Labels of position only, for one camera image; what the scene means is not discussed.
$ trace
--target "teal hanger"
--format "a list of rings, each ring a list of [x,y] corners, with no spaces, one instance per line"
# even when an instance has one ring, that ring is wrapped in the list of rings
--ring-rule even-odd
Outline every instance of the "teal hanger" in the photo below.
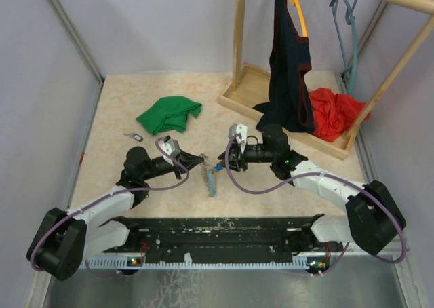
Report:
[[[345,22],[348,25],[351,25],[351,34],[353,38],[353,65],[352,66],[349,66],[347,62],[347,55],[345,54],[344,45],[342,43],[342,37],[339,31],[338,21],[336,19],[336,12],[338,10],[338,0],[332,0],[330,2],[330,7],[332,8],[334,25],[336,27],[336,32],[338,33],[340,51],[342,52],[342,57],[344,59],[345,70],[342,73],[342,78],[344,79],[344,81],[347,82],[347,92],[351,95],[355,87],[355,80],[357,77],[357,67],[359,62],[357,31],[355,27],[355,17],[353,15],[353,11],[355,9],[355,6],[357,5],[357,0],[354,0],[353,6],[350,6],[348,0],[343,0],[343,1],[347,7],[347,10],[345,11]]]

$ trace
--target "gray floor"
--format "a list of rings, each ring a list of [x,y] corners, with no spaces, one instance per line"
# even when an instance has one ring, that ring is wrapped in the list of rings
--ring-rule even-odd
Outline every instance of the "gray floor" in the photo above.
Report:
[[[324,278],[294,273],[141,271],[106,281],[79,270],[52,282],[44,307],[406,307],[394,266],[369,256],[344,257]]]

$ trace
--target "clothes hanger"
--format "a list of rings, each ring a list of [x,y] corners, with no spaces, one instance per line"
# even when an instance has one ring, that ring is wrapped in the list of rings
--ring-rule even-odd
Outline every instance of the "clothes hanger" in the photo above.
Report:
[[[292,6],[296,7],[298,17],[300,18],[301,30],[302,30],[303,37],[307,37],[306,22],[304,21],[304,15],[303,15],[303,11],[302,11],[301,6],[300,6],[300,2],[298,0],[290,0],[290,4]]]
[[[347,62],[347,55],[345,54],[344,45],[342,43],[342,37],[340,36],[338,21],[336,19],[336,12],[338,9],[338,0],[332,0],[330,2],[330,7],[332,8],[333,13],[333,20],[334,25],[336,27],[336,32],[338,33],[339,38],[339,44],[340,44],[340,51],[342,52],[342,57],[344,59],[344,66],[345,70],[342,73],[342,79],[347,82],[347,92],[349,95],[351,95],[355,88],[355,81],[357,77],[357,67],[359,62],[359,56],[358,56],[358,41],[357,41],[357,31],[355,28],[355,17],[353,15],[353,11],[355,9],[355,6],[357,4],[357,0],[354,0],[353,5],[350,6],[350,3],[348,0],[343,0],[347,10],[345,11],[345,22],[348,25],[351,25],[351,34],[353,39],[353,64],[352,66],[349,66]]]

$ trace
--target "green cloth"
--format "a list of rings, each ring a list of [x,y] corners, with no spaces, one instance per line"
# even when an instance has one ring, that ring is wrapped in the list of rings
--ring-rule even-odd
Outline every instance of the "green cloth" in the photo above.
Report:
[[[185,96],[166,96],[160,98],[136,120],[152,135],[168,130],[183,133],[186,130],[189,113],[197,118],[201,108],[202,104],[191,101]]]

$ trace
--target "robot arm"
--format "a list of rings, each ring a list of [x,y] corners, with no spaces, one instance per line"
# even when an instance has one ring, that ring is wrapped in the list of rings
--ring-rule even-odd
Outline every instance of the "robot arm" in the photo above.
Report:
[[[203,162],[202,157],[181,150],[178,142],[170,137],[164,140],[162,149],[187,170]],[[120,180],[102,197],[66,211],[53,208],[45,215],[27,252],[30,262],[34,256],[33,263],[38,268],[65,280],[74,274],[83,259],[113,247],[138,243],[138,225],[116,216],[149,196],[146,180],[170,172],[181,179],[185,171],[166,157],[150,159],[143,147],[130,149],[123,165]],[[39,242],[43,244],[34,253]]]
[[[229,138],[244,128],[233,125],[229,130]],[[280,180],[313,172],[314,175],[296,178],[291,184],[316,193],[347,213],[346,216],[322,216],[313,223],[311,231],[319,242],[355,242],[369,254],[377,255],[397,235],[392,222],[379,207],[363,193],[344,183],[349,180],[330,174],[307,157],[291,150],[281,126],[265,126],[262,131],[263,143],[248,145],[247,136],[243,140],[246,134],[245,131],[231,144],[228,162],[231,170],[245,171],[249,163],[270,163],[271,171]],[[224,160],[224,154],[218,158]],[[219,166],[225,166],[225,162],[220,162]],[[381,182],[374,180],[366,185],[353,181],[349,183],[373,195],[396,218],[401,229],[406,226],[406,220]]]

